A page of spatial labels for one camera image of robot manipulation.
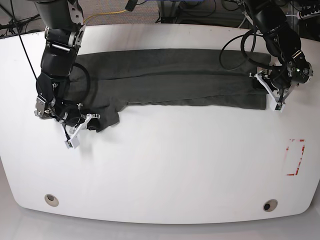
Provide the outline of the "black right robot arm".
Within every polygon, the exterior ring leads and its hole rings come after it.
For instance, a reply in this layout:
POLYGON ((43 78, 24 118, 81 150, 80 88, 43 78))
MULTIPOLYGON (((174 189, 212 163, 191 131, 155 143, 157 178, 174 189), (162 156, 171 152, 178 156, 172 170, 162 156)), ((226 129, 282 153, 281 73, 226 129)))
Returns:
POLYGON ((79 100, 65 100, 70 74, 85 31, 83 9, 77 0, 36 0, 34 5, 46 28, 45 49, 36 80, 38 100, 36 110, 41 119, 55 119, 73 127, 84 122, 79 100))

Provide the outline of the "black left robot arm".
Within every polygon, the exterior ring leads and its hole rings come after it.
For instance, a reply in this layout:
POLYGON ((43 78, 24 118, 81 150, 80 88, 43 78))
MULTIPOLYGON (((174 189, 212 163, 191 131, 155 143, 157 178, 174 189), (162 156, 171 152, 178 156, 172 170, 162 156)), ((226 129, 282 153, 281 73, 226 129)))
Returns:
POLYGON ((290 27, 282 9, 272 0, 245 0, 245 10, 252 20, 253 29, 241 40, 240 50, 250 63, 263 69, 272 70, 271 82, 277 89, 286 89, 291 82, 304 84, 310 80, 313 70, 302 52, 299 35, 290 27), (245 52, 246 39, 256 39, 260 31, 268 52, 278 58, 280 67, 267 66, 251 59, 245 52))

